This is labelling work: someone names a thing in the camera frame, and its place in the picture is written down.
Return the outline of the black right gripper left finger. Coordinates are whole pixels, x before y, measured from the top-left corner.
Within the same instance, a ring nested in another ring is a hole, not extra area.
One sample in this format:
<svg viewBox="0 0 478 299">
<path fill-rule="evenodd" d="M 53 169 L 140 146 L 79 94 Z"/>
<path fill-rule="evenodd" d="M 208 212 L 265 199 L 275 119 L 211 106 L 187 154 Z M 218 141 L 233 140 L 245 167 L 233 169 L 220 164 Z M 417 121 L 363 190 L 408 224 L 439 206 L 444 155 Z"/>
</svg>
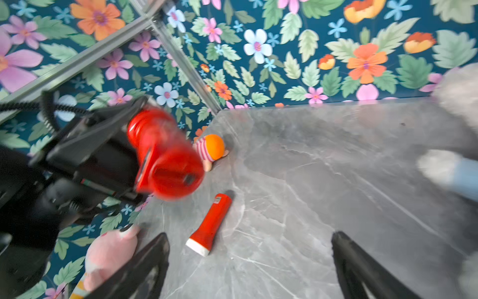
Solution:
<svg viewBox="0 0 478 299">
<path fill-rule="evenodd" d="M 86 299 L 158 299 L 169 267 L 170 244 L 162 232 Z"/>
</svg>

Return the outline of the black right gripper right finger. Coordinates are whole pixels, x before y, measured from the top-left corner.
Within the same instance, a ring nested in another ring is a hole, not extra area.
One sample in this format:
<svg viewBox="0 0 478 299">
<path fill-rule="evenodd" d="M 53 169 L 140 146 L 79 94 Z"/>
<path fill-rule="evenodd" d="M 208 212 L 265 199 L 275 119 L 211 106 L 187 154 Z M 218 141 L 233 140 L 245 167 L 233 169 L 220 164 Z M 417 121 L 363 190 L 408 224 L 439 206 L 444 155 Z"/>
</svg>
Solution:
<svg viewBox="0 0 478 299">
<path fill-rule="evenodd" d="M 375 299 L 419 297 L 344 232 L 334 232 L 331 243 L 337 279 L 345 299 L 367 299 L 369 294 Z"/>
</svg>

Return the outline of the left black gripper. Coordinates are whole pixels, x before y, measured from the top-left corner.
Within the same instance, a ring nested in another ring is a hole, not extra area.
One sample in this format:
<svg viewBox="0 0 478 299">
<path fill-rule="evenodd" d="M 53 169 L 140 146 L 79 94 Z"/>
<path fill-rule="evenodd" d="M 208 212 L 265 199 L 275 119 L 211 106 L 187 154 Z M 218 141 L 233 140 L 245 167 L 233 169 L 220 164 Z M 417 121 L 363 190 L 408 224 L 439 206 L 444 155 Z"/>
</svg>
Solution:
<svg viewBox="0 0 478 299">
<path fill-rule="evenodd" d="M 142 96 L 75 117 L 32 157 L 2 146 L 1 229 L 60 231 L 144 203 L 126 127 L 147 102 Z"/>
</svg>

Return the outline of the red flashlight white rim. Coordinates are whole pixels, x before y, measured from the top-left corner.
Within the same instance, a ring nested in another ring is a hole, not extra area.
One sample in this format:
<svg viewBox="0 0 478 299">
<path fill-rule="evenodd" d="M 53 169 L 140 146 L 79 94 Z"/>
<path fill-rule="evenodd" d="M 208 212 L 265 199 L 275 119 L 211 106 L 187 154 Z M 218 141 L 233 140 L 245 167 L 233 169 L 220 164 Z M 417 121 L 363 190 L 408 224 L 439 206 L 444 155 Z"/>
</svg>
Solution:
<svg viewBox="0 0 478 299">
<path fill-rule="evenodd" d="M 199 228 L 188 238 L 185 245 L 199 255 L 210 254 L 214 238 L 232 205 L 232 199 L 226 194 L 215 196 L 208 213 Z"/>
</svg>

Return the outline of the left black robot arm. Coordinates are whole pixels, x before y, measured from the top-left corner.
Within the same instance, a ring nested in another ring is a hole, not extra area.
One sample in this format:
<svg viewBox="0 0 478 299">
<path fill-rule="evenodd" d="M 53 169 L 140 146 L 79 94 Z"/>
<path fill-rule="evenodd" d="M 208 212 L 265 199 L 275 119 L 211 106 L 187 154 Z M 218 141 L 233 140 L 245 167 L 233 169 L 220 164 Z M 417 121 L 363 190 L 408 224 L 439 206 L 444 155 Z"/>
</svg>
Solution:
<svg viewBox="0 0 478 299">
<path fill-rule="evenodd" d="M 35 154 L 1 147 L 1 297 L 13 299 L 42 279 L 61 230 L 88 224 L 100 204 L 139 204 L 136 151 L 128 123 L 147 97 L 124 105 L 85 110 L 56 104 L 48 93 L 38 103 L 7 103 L 2 111 L 38 110 L 52 138 Z"/>
</svg>

